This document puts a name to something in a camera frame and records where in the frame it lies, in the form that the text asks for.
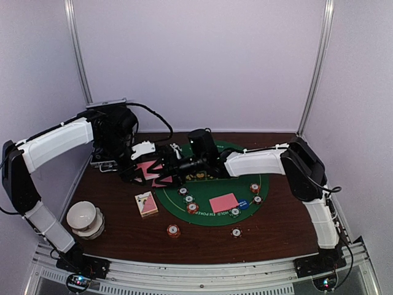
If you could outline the dealt red-backed card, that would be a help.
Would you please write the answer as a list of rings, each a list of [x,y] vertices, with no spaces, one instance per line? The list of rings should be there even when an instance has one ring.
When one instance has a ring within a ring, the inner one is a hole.
[[[168,181],[158,181],[158,180],[156,180],[156,179],[154,179],[153,181],[152,181],[152,187],[158,187],[158,188],[160,188],[160,187],[170,187],[170,186],[172,186],[172,182],[170,181],[170,182],[168,182]]]

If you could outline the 100 chips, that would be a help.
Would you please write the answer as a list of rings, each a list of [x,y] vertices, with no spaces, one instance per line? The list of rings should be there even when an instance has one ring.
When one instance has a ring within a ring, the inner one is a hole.
[[[189,190],[188,190],[186,187],[180,187],[180,188],[177,190],[177,193],[178,193],[179,195],[181,195],[181,196],[186,196],[186,195],[188,195]]]

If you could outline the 20 chips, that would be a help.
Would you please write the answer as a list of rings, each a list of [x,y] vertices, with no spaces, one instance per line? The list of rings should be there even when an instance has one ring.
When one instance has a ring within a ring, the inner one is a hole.
[[[192,195],[186,195],[184,197],[184,203],[193,203],[195,201],[195,198]]]

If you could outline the red chips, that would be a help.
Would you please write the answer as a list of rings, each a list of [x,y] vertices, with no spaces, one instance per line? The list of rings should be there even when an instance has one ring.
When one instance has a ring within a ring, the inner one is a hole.
[[[196,203],[188,203],[187,204],[187,212],[188,214],[195,214],[199,210],[199,206]]]

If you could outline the red 5 chip stack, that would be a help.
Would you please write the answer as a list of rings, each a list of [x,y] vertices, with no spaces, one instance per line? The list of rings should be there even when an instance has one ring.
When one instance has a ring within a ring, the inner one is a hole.
[[[177,238],[181,234],[180,228],[177,225],[175,225],[175,224],[170,224],[167,227],[166,231],[167,231],[168,236],[171,237],[171,238]]]

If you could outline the dealt cards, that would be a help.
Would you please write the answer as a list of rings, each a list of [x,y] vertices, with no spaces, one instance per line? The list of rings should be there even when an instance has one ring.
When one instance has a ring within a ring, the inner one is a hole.
[[[209,199],[209,204],[213,213],[221,213],[237,207],[238,200],[235,195],[231,193]]]

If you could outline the green chips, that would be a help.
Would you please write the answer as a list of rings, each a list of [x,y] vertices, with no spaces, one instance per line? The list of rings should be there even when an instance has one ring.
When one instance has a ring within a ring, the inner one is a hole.
[[[241,214],[241,210],[239,208],[232,208],[229,211],[229,215],[233,218],[237,218]]]

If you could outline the blue small blind button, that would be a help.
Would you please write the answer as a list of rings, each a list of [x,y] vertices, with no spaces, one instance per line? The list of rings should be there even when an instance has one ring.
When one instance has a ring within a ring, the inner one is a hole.
[[[241,199],[241,200],[239,200],[238,207],[241,210],[246,210],[246,209],[249,208],[249,202],[247,200],[245,200],[245,199]]]

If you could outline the red chips mat edge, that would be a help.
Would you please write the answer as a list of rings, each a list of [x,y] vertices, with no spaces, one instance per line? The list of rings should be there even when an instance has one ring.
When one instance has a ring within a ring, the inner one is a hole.
[[[252,183],[249,188],[253,194],[258,194],[260,192],[260,185],[257,183]]]

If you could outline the placed 100 chip stack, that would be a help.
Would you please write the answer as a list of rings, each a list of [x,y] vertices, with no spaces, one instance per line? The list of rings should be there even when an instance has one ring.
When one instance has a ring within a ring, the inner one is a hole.
[[[233,238],[240,238],[243,232],[239,227],[235,227],[230,231],[230,234]]]

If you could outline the orange black 100 chip stack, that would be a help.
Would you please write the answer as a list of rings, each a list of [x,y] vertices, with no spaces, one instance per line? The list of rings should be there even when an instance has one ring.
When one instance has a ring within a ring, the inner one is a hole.
[[[255,195],[252,198],[252,203],[253,204],[260,205],[262,202],[263,202],[263,198],[261,196],[259,196],[259,195]]]

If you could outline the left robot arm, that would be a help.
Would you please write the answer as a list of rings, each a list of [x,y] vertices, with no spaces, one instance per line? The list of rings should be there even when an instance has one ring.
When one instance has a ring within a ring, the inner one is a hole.
[[[124,181],[143,178],[136,159],[156,151],[149,141],[133,145],[138,121],[129,104],[89,108],[25,140],[3,145],[2,185],[15,209],[45,237],[75,273],[88,268],[83,249],[43,204],[31,174],[48,161],[78,146],[93,143],[117,163]]]

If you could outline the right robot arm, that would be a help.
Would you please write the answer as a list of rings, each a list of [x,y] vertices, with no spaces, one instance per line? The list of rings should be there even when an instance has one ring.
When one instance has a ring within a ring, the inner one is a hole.
[[[325,166],[303,139],[296,137],[288,143],[260,149],[226,148],[219,151],[208,128],[187,135],[192,155],[181,154],[175,144],[159,149],[156,182],[164,186],[181,186],[187,175],[199,172],[229,179],[245,175],[284,175],[292,195],[301,201],[311,217],[317,234],[318,254],[315,266],[328,271],[342,256],[340,236],[335,225],[328,196],[340,187],[327,187]]]

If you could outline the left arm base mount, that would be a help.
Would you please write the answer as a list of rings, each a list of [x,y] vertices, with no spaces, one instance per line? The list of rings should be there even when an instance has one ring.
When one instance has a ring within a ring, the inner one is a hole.
[[[56,267],[72,273],[81,273],[83,276],[92,279],[105,279],[107,277],[110,264],[110,261],[107,259],[83,256],[80,266],[76,266],[76,264],[71,265],[64,259],[60,258],[56,262]]]

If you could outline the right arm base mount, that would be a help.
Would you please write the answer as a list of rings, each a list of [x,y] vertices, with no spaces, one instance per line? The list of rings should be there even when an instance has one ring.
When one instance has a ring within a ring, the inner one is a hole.
[[[345,266],[345,258],[335,258],[333,256],[323,256],[321,254],[294,260],[294,267],[298,278],[333,272],[337,268]]]

